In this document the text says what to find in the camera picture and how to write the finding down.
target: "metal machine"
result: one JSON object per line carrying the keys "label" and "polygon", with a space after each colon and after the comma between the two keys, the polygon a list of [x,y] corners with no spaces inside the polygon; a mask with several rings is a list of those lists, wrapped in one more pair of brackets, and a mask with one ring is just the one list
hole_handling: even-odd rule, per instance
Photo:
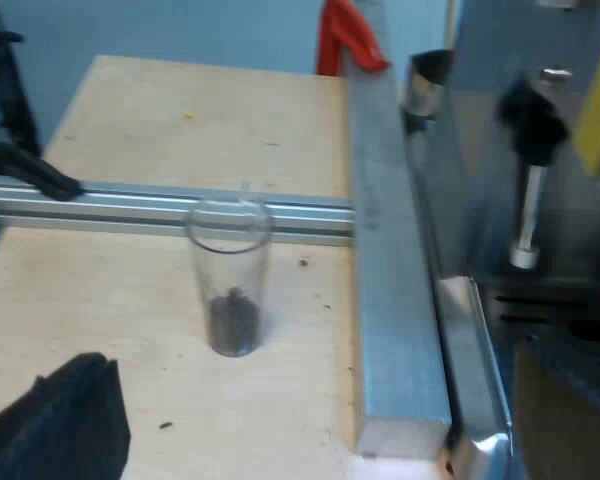
{"label": "metal machine", "polygon": [[458,478],[526,477],[516,345],[555,337],[600,365],[600,175],[573,141],[600,75],[600,4],[562,7],[468,0],[414,148]]}

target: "dark granules in cup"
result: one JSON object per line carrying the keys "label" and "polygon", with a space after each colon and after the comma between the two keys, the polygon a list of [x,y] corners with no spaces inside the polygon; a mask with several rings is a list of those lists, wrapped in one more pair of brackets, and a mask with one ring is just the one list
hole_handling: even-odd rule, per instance
{"label": "dark granules in cup", "polygon": [[256,348],[259,311],[242,290],[233,287],[226,297],[214,298],[209,310],[209,341],[215,351],[240,357]]}

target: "metal rail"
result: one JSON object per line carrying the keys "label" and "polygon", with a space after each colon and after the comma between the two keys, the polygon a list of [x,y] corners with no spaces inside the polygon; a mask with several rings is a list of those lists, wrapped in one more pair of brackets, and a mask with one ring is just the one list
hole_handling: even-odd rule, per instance
{"label": "metal rail", "polygon": [[[238,192],[210,189],[85,183],[85,193],[56,202],[17,180],[0,177],[0,225],[66,228],[117,233],[185,235],[183,218],[203,198]],[[328,197],[252,194],[271,210],[274,240],[317,245],[349,245],[354,212],[349,202]],[[225,219],[232,231],[230,217]]]}

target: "black knob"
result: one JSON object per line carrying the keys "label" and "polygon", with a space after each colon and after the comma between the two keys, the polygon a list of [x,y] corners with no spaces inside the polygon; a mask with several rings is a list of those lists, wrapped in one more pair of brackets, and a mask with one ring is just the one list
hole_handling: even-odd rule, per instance
{"label": "black knob", "polygon": [[567,129],[555,108],[522,77],[498,105],[500,121],[513,130],[513,150],[528,165],[547,166]]}

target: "black handle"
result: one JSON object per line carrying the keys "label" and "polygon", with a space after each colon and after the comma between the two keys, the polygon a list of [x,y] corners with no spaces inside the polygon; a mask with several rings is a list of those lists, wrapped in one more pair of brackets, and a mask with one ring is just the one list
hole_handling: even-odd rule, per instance
{"label": "black handle", "polygon": [[513,149],[527,165],[547,166],[553,151],[567,138],[555,108],[522,77],[502,97],[500,121],[513,130]]}
{"label": "black handle", "polygon": [[30,183],[54,200],[67,201],[82,193],[80,182],[10,143],[0,142],[0,175]]}

